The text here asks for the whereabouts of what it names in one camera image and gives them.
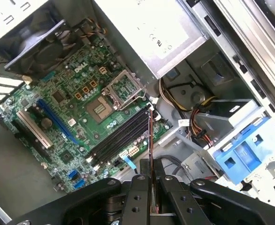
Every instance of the dell logo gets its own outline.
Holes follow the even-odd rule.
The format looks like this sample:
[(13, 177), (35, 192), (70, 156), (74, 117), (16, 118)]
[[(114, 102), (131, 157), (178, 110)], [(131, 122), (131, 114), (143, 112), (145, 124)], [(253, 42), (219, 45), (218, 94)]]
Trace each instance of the dell logo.
[(86, 62), (81, 63), (76, 69), (75, 69), (75, 73), (79, 73), (83, 68), (85, 68), (87, 66)]

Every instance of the motherboard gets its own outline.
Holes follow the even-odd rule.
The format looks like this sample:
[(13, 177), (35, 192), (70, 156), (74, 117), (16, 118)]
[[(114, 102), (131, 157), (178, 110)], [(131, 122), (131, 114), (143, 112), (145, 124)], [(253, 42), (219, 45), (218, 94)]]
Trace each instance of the motherboard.
[[(146, 88), (98, 37), (0, 104), (0, 120), (67, 193), (113, 176), (148, 150)], [(168, 129), (158, 112), (154, 141)]]

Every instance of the ram slot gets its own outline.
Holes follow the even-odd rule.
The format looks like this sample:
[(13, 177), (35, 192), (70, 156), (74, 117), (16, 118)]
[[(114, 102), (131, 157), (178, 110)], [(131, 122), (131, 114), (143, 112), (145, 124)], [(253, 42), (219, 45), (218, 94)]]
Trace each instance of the ram slot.
[(18, 118), (26, 125), (26, 127), (36, 136), (36, 138), (42, 143), (42, 145), (48, 149), (53, 143), (52, 141), (45, 135), (45, 133), (38, 127), (38, 125), (31, 119), (30, 115), (23, 111), (19, 111), (16, 113)]
[(94, 147), (86, 158), (93, 158), (92, 164), (108, 161), (134, 138), (147, 130), (148, 108), (145, 107), (127, 120), (111, 135)]
[(115, 143), (113, 146), (108, 148), (108, 151), (102, 152), (101, 155), (97, 154), (97, 159), (100, 162), (106, 162), (111, 157), (115, 155), (116, 152), (119, 152), (122, 148), (124, 148), (126, 145), (128, 145), (130, 142), (132, 142), (134, 139), (139, 137), (142, 133), (144, 133), (148, 129), (148, 120), (145, 124), (141, 124), (140, 127), (138, 127), (136, 130), (133, 130), (132, 132), (128, 133), (126, 136), (124, 136), (120, 141)]

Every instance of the blue sata port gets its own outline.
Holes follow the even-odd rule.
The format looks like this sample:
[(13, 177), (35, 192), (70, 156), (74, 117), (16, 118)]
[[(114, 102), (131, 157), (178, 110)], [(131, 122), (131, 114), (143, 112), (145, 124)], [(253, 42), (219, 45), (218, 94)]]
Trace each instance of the blue sata port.
[(77, 170), (73, 170), (72, 172), (70, 172), (70, 173), (68, 174), (68, 177), (69, 177), (70, 179), (73, 179), (77, 174), (78, 174), (78, 171), (77, 171)]
[(77, 182), (77, 184), (74, 185), (75, 189), (82, 188), (85, 185), (85, 181), (81, 179), (80, 181)]

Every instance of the green circuit board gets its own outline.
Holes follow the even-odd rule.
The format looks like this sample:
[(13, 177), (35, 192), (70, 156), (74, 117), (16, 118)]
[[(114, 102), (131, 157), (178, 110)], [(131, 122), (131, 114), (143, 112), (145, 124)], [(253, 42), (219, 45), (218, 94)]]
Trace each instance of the green circuit board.
[[(144, 97), (123, 110), (116, 110), (112, 99), (102, 94), (101, 90), (124, 69), (101, 40), (96, 38), (91, 46), (82, 47), (42, 81), (22, 86), (0, 104), (0, 120), (48, 170), (56, 190), (69, 193), (77, 189), (79, 182), (83, 184), (80, 187), (84, 187), (113, 176), (127, 167), (119, 156), (121, 152), (134, 149), (137, 151), (131, 157), (134, 160), (148, 149), (148, 134), (145, 132), (119, 149), (109, 160), (111, 163), (102, 165), (96, 171), (86, 160), (86, 155), (97, 144), (149, 104)], [(126, 100), (135, 91), (135, 86), (125, 77), (114, 85), (114, 89), (121, 99)], [(68, 129), (73, 141), (38, 106), (40, 99)], [(43, 154), (25, 136), (19, 135), (16, 121), (30, 133), (18, 116), (21, 111), (27, 113), (53, 143), (48, 149), (43, 147)], [(158, 140), (167, 129), (168, 125), (163, 119), (155, 122), (154, 140)], [(70, 179), (73, 171), (77, 171), (78, 176)]]

